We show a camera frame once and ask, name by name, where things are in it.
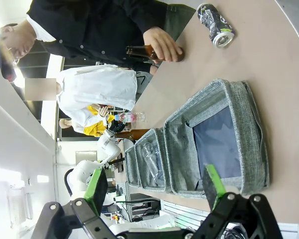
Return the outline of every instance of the black cap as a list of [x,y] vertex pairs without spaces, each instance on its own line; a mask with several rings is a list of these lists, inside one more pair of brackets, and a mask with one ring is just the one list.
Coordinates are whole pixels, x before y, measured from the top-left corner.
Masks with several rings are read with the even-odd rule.
[[13,65],[12,63],[8,63],[8,61],[3,57],[0,51],[0,69],[1,69],[1,74],[2,76],[9,80],[9,81],[14,81],[16,78]]

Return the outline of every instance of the man in black jacket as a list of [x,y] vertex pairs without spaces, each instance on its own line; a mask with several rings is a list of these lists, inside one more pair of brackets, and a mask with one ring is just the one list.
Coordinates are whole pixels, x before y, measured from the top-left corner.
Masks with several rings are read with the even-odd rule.
[[157,56],[176,61],[178,38],[195,10],[155,0],[33,0],[27,19],[1,28],[15,58],[40,40],[51,54],[82,57],[154,74],[148,59],[126,54],[126,46],[152,45]]

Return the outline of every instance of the gray pants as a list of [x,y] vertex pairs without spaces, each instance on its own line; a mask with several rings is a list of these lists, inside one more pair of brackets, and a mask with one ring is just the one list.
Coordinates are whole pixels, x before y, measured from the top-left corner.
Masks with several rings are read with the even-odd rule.
[[[169,4],[166,11],[164,31],[166,31],[174,40],[177,40],[195,12],[195,9],[183,4]],[[136,101],[140,98],[152,77],[153,76],[147,72],[137,72],[138,90]]]

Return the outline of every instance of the fabric bin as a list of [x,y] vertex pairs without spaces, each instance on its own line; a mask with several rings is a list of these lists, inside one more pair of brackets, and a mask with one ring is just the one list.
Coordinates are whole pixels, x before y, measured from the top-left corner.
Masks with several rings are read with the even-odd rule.
[[[158,167],[163,172],[163,184],[156,184],[153,179],[150,170],[143,159],[142,148],[147,142],[155,142],[158,145],[160,163],[158,161]],[[140,177],[140,185],[142,188],[154,191],[154,192],[171,192],[168,166],[166,161],[166,150],[163,129],[150,129],[146,134],[144,134],[136,143],[135,143],[135,154],[138,167],[138,174]]]
[[139,175],[136,163],[135,148],[130,147],[125,151],[125,163],[128,185],[132,187],[139,187]]
[[166,120],[164,137],[171,188],[177,195],[205,198],[204,163],[214,164],[223,183],[241,194],[269,185],[264,135],[246,82],[212,81]]

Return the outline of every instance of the black jacket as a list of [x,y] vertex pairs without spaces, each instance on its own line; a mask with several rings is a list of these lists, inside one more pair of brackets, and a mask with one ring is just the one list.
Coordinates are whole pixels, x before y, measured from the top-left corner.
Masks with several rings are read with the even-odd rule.
[[42,42],[51,54],[149,72],[147,59],[126,55],[126,46],[144,45],[145,31],[163,28],[166,9],[155,0],[33,0],[27,14],[57,39]]

